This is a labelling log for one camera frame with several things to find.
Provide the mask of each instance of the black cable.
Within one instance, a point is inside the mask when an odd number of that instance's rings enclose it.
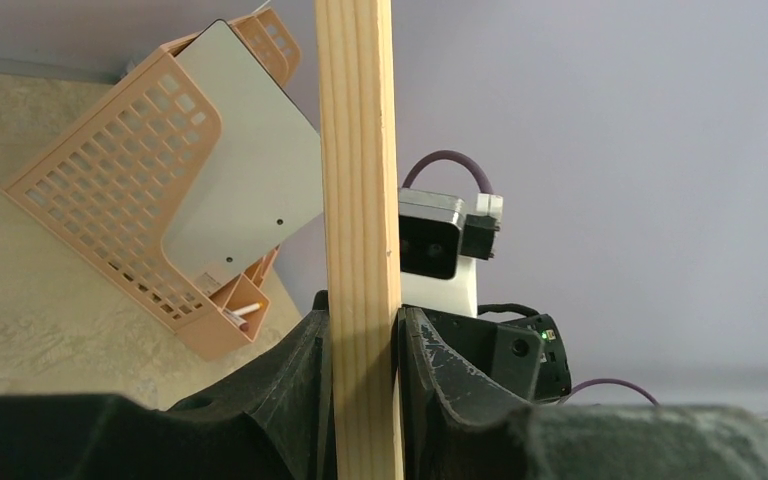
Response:
[[[487,175],[484,173],[484,170],[478,166],[478,163],[463,153],[456,152],[454,150],[438,150],[422,157],[422,160],[416,162],[416,165],[414,165],[410,172],[408,172],[408,176],[405,177],[405,181],[402,184],[402,187],[410,188],[410,186],[413,185],[414,180],[416,180],[416,177],[419,175],[419,172],[438,160],[449,160],[451,162],[462,165],[467,170],[469,170],[469,173],[472,174],[472,177],[475,179],[475,183],[478,184],[478,189],[481,191],[481,193],[493,193],[493,186],[490,184],[490,179],[487,178]]]
[[[489,303],[487,305],[479,305],[478,314],[483,315],[485,313],[516,313],[523,317],[540,315],[540,312],[537,310],[518,303]]]

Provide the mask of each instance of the wood grain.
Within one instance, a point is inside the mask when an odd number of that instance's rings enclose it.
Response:
[[[390,1],[315,2],[338,471],[392,480],[403,467],[390,365],[401,304]]]

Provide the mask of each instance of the file organizer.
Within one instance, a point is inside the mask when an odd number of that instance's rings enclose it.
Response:
[[[271,9],[229,22],[284,85],[300,51]],[[177,65],[190,35],[160,46],[2,190],[206,360],[253,342],[269,299],[260,286],[278,248],[211,296],[171,265],[163,234],[222,121]],[[240,331],[223,314],[255,302]]]

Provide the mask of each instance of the beige tabletop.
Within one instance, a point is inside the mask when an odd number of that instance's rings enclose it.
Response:
[[[108,85],[0,75],[0,183]],[[204,362],[0,193],[0,394],[118,392],[166,408],[275,345],[300,315],[273,272],[258,340]]]

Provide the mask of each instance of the wall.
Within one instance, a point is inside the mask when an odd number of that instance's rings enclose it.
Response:
[[[1,57],[109,73],[140,46],[257,4],[53,1],[0,0],[0,19],[14,19]],[[312,2],[272,5],[306,52],[288,91],[318,123]],[[768,411],[768,2],[393,9],[402,174],[453,148],[505,196],[480,299],[551,313],[578,380]],[[416,186],[474,192],[449,165]],[[321,223],[285,244],[278,269],[302,310],[325,286],[323,257]],[[605,387],[580,401],[637,399]]]

